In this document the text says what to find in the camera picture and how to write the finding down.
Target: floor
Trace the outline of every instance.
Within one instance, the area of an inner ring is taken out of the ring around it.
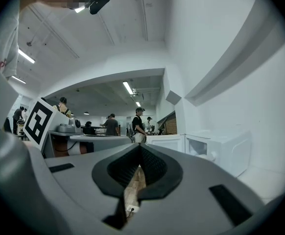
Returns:
[[[128,216],[127,221],[129,221],[134,215],[134,212],[127,211],[127,207],[129,205],[139,207],[137,201],[137,193],[146,187],[146,182],[144,178],[144,173],[141,167],[138,167],[136,170],[131,182],[128,184],[127,188],[124,191],[124,201],[125,201],[125,209],[126,215]]]

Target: white cabinet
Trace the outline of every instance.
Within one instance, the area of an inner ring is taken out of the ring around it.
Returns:
[[[185,135],[147,136],[146,143],[185,153]]]
[[[241,175],[249,166],[250,131],[224,129],[192,135],[147,136],[146,143],[207,159],[234,177]]]

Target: white shirt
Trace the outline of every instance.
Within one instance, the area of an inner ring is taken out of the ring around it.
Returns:
[[[5,77],[16,75],[19,13],[20,0],[11,0],[0,14],[0,72]]]
[[[24,119],[26,119],[26,118],[27,118],[27,112],[22,111],[22,117],[23,117]]]
[[[144,129],[149,130],[149,128],[150,128],[150,122],[148,120],[146,120],[144,123]]]

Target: black pad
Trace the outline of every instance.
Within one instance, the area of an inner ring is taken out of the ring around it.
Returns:
[[[94,0],[92,4],[89,6],[90,14],[95,15],[105,6],[110,0]]]
[[[70,169],[73,167],[74,166],[72,164],[61,164],[61,165],[49,167],[49,169],[50,169],[51,173],[55,173],[55,172],[67,170],[67,169]]]
[[[182,167],[171,156],[146,144],[140,145],[140,152],[140,164],[145,174],[147,187],[138,192],[138,201],[166,197],[182,181]]]
[[[213,186],[209,190],[235,226],[252,216],[248,209],[225,186]]]

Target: person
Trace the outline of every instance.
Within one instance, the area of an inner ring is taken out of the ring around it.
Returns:
[[[11,125],[10,125],[10,120],[9,120],[8,117],[5,119],[5,122],[4,122],[4,125],[3,125],[3,131],[12,133],[12,131],[11,131]]]
[[[105,121],[104,124],[100,126],[107,127],[105,132],[106,136],[119,136],[119,122],[115,119],[115,115],[112,113],[108,116],[108,119]]]
[[[86,135],[96,135],[95,129],[92,127],[92,123],[90,121],[86,122],[83,132]]]
[[[68,118],[71,118],[71,111],[66,107],[66,103],[67,99],[65,97],[61,97],[59,105],[53,105],[53,108],[66,115]]]
[[[22,117],[22,111],[24,110],[24,107],[20,107],[14,112],[13,115],[13,134],[17,135],[17,121],[23,119]]]
[[[27,118],[27,109],[25,108],[23,111],[22,111],[22,118],[26,119]]]
[[[144,122],[144,129],[149,131],[150,129],[150,120],[152,120],[151,117],[148,117],[147,120]]]
[[[19,14],[27,6],[41,2],[51,7],[79,7],[85,0],[11,0],[0,14],[0,73],[6,79],[16,75],[18,59]]]
[[[138,107],[136,109],[136,116],[132,121],[135,143],[145,142],[145,137],[147,136],[147,133],[143,130],[142,114],[143,109]]]

